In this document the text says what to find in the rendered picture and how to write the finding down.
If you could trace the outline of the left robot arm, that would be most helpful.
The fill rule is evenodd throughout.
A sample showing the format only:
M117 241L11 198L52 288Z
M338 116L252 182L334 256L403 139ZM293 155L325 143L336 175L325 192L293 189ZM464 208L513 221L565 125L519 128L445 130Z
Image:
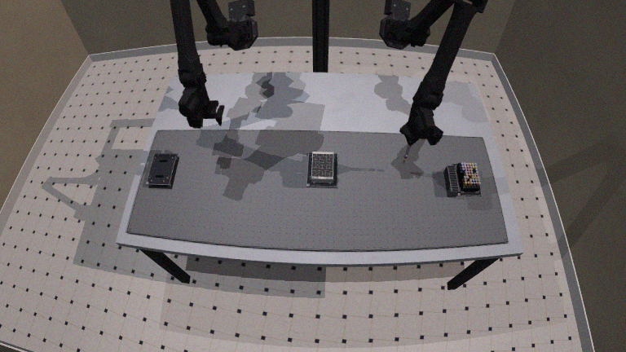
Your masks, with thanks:
M470 21L477 12L483 13L488 0L468 1L473 2L472 5L462 0L431 0L418 15L410 20L406 19L404 22L386 20L385 38L401 41L403 44L411 43L413 47L424 46L430 35L428 27L454 3L452 16L434 61L412 98L410 117L414 122L412 122L410 133L419 139L427 139L432 146L436 145L443 136L443 131L434 123L433 110L442 103L447 76Z

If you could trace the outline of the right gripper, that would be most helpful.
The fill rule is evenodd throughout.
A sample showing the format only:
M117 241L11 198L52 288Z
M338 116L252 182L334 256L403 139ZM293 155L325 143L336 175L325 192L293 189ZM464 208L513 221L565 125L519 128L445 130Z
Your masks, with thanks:
M218 101L217 100L210 100L211 103L211 111L209 115L204 115L203 119L216 119L217 123L221 126L222 125L222 118L223 118L223 110L225 108L224 105L219 105L218 111L216 113L216 109L218 107ZM215 116L216 115L216 116Z

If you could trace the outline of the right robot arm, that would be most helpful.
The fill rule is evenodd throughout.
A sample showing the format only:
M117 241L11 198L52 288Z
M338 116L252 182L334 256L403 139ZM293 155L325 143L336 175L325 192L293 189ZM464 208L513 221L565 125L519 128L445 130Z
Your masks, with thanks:
M196 1L207 22L205 31L211 46L232 46L237 42L253 39L251 20L227 21L216 0ZM170 6L178 49L179 80L186 87L179 100L179 112L188 117L189 126L200 129L203 127L203 116L209 115L212 107L209 98L201 103L208 96L205 88L206 75L196 50L190 1L170 0Z

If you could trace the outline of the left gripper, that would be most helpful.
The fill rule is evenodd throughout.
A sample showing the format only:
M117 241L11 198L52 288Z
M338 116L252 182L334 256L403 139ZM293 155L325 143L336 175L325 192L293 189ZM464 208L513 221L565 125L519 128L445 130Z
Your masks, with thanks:
M413 122L413 120L411 119L411 117L409 115L408 122L405 125L403 125L400 128L400 130L399 130L399 132L401 134L404 134L404 136L406 137L406 140L407 140L409 146L412 146L413 143L415 143L419 139L418 137L416 137L412 133L410 133L412 122ZM411 142L409 141L409 139L410 139Z

